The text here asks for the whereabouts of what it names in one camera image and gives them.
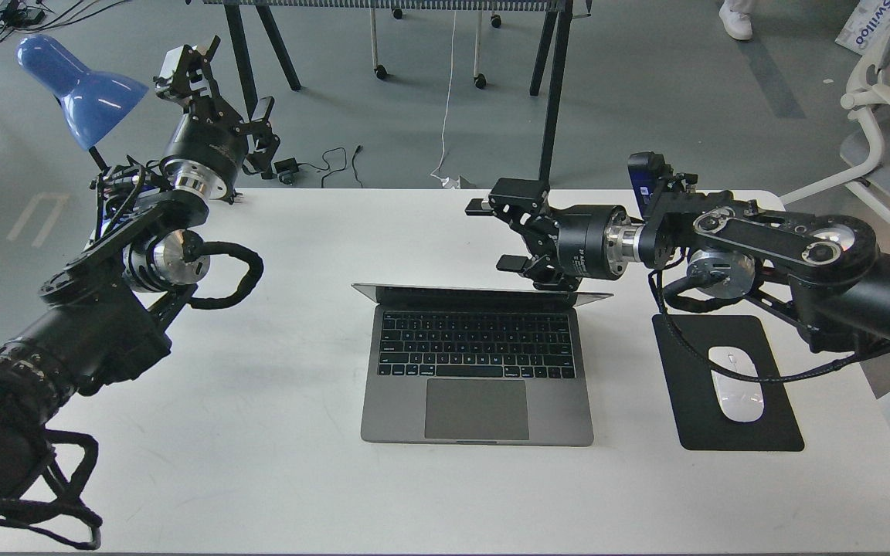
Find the computer mouse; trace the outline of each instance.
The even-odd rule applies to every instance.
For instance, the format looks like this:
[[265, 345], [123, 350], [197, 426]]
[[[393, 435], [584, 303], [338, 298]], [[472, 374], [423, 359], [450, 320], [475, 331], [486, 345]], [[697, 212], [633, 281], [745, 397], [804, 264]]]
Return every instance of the computer mouse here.
[[[709, 359], [714, 363], [742, 375], [757, 376], [751, 356], [738, 347], [715, 345], [709, 348]], [[760, 384], [725, 377], [715, 371], [713, 388], [716, 400], [727, 419], [736, 422], [755, 422], [764, 413], [764, 397]]]

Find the person's foot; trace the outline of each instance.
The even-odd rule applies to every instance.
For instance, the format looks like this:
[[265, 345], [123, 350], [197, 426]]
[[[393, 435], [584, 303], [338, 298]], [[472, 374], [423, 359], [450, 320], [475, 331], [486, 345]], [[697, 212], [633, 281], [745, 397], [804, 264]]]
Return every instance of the person's foot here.
[[727, 35], [738, 41], [749, 41], [753, 36], [751, 15], [732, 11], [726, 2], [720, 7], [720, 20], [723, 21], [723, 29], [727, 29]]

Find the tabletop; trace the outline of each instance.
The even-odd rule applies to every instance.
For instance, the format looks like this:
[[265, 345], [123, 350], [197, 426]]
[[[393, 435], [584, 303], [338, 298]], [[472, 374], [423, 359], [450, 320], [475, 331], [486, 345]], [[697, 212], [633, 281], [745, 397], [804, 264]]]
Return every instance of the tabletop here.
[[[170, 356], [74, 398], [50, 423], [99, 441], [83, 498], [105, 518], [102, 550], [890, 551], [890, 432], [861, 369], [787, 385], [801, 452], [685, 450], [639, 265], [616, 282], [583, 281], [615, 294], [578, 309], [593, 446], [361, 440], [374, 305], [351, 283], [530, 289], [494, 270], [501, 254], [526, 253], [520, 237], [464, 215], [485, 194], [247, 189], [239, 204], [215, 203], [195, 230], [260, 253], [257, 289], [233, 309], [185, 310]], [[737, 197], [780, 207], [770, 193]], [[555, 190], [550, 201], [637, 214], [628, 190]], [[229, 294], [242, 271], [213, 260], [199, 295]], [[760, 315], [782, 374], [834, 358], [742, 305], [724, 313]], [[0, 529], [0, 551], [59, 549]]]

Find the desk lamp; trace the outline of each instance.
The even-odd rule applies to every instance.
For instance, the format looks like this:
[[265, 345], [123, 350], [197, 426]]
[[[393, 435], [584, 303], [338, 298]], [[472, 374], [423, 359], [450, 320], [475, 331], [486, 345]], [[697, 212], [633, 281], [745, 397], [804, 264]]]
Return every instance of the desk lamp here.
[[149, 91], [135, 79], [89, 69], [52, 36], [30, 35], [15, 58], [56, 97], [74, 140], [105, 168], [95, 144], [102, 141]]

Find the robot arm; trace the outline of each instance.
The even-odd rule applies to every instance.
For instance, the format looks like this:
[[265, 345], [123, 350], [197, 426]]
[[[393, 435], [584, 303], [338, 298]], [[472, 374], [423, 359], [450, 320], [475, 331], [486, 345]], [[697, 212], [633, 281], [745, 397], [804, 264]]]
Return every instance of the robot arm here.
[[[661, 289], [668, 306], [707, 312], [739, 300], [797, 328], [812, 352], [890, 349], [890, 256], [866, 222], [845, 215], [774, 212], [729, 191], [696, 193], [696, 177], [672, 174], [659, 154], [632, 155], [643, 221], [621, 205], [552, 208], [538, 181], [501, 179], [469, 215], [494, 215], [524, 237], [530, 257], [504, 256], [498, 270], [538, 289], [573, 291], [582, 278], [615, 280], [628, 263], [658, 272], [679, 250], [685, 278]], [[764, 292], [787, 285], [791, 300]], [[709, 300], [682, 296], [699, 289]]]
[[[80, 499], [97, 458], [91, 436], [56, 432], [46, 423], [75, 393], [134, 380], [170, 353], [167, 327], [189, 305], [223, 309], [239, 303], [263, 273], [260, 257], [243, 246], [203, 242], [191, 228], [204, 224], [207, 201], [232, 203], [238, 169], [268, 173], [279, 144], [262, 99], [248, 123], [219, 96], [209, 61], [211, 49], [171, 50], [158, 95], [184, 108], [160, 161], [103, 172], [92, 182], [99, 219], [92, 242], [63, 271], [43, 284], [49, 309], [18, 337], [0, 347], [0, 525], [46, 534], [81, 549], [100, 545], [98, 517]], [[250, 152], [248, 137], [253, 138]], [[250, 270], [225, 299], [194, 297], [208, 273], [209, 257], [227, 254]], [[137, 292], [161, 294], [149, 307]], [[85, 457], [68, 479], [54, 460], [54, 446], [81, 446]], [[56, 494], [50, 503], [20, 500], [40, 477]], [[35, 524], [57, 515], [76, 517], [91, 541], [68, 541]]]

